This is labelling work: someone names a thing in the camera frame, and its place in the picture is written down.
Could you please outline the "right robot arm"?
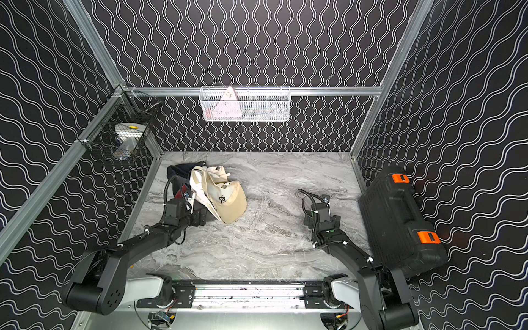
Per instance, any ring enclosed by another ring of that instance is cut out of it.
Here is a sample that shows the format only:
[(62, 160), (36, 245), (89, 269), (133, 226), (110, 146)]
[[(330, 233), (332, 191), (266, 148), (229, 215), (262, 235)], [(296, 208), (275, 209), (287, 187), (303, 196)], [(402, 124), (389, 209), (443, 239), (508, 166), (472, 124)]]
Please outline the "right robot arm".
[(340, 229), (340, 217), (330, 212), (329, 196), (298, 189), (304, 224), (312, 246), (338, 259), (352, 273), (324, 280), (324, 301), (347, 305), (361, 313), (368, 329), (404, 329), (418, 325), (419, 316), (401, 269), (375, 264), (374, 258)]

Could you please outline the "white baseball cap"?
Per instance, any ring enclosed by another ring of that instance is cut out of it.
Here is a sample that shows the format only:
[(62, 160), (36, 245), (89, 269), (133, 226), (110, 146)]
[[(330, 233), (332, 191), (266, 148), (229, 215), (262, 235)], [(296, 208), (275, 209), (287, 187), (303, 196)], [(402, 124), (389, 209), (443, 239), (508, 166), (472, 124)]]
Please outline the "white baseball cap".
[(205, 166), (195, 166), (191, 170), (190, 185), (194, 193), (194, 199), (205, 206), (214, 218), (220, 220), (216, 207), (214, 207), (213, 202), (208, 197), (209, 180), (210, 176)]

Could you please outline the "tan baseball cap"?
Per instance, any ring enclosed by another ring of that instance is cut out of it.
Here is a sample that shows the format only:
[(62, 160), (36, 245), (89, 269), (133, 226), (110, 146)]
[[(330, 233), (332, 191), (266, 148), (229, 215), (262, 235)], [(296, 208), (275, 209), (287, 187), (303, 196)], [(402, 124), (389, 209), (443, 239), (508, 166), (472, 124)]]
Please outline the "tan baseball cap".
[(247, 210), (246, 194), (239, 181), (215, 182), (208, 176), (204, 191), (224, 224), (235, 222)]

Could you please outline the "navy baseball cap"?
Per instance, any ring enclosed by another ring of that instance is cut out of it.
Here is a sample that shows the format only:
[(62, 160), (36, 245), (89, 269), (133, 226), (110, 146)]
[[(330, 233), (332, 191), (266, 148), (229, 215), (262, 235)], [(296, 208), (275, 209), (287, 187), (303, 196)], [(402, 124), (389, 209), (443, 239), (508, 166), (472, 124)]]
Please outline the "navy baseball cap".
[(191, 163), (183, 163), (183, 164), (176, 164), (172, 166), (167, 167), (167, 179), (170, 180), (170, 178), (177, 176), (177, 183), (173, 184), (173, 195), (176, 196), (177, 192), (180, 190), (180, 188), (184, 184), (190, 183), (190, 177), (191, 177), (191, 171), (196, 166), (207, 166), (207, 163), (205, 161), (201, 162), (191, 162)]

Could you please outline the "red baseball cap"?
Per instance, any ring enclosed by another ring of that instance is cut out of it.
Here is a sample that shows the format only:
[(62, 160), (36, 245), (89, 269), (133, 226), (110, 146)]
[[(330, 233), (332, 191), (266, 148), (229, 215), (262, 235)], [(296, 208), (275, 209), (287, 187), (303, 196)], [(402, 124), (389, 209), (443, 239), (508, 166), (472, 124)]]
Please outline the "red baseball cap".
[(175, 199), (188, 199), (190, 197), (190, 193), (188, 191), (189, 191), (188, 185), (182, 184), (181, 187), (178, 189), (178, 191), (175, 193), (174, 198)]

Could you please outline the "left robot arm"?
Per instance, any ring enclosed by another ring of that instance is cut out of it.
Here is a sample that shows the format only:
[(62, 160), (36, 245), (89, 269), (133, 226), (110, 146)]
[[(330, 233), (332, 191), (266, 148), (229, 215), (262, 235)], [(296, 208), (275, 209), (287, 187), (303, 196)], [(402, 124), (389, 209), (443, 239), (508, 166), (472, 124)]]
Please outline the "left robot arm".
[(168, 179), (164, 188), (164, 210), (161, 220), (146, 227), (140, 235), (91, 252), (85, 252), (74, 266), (73, 274), (61, 293), (66, 307), (84, 312), (108, 315), (125, 301), (128, 269), (151, 253), (185, 242), (186, 230), (205, 224), (205, 212), (191, 212), (190, 189), (181, 197), (168, 198), (169, 186), (174, 193), (182, 191), (184, 182), (178, 175)]

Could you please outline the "cream baseball cap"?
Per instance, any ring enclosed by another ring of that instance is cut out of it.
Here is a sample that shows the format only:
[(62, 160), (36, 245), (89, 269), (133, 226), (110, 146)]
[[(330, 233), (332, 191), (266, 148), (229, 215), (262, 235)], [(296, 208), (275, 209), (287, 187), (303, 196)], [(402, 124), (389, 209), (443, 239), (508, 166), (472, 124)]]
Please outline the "cream baseball cap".
[(229, 181), (230, 173), (226, 172), (224, 166), (209, 166), (206, 171), (215, 184), (223, 184)]

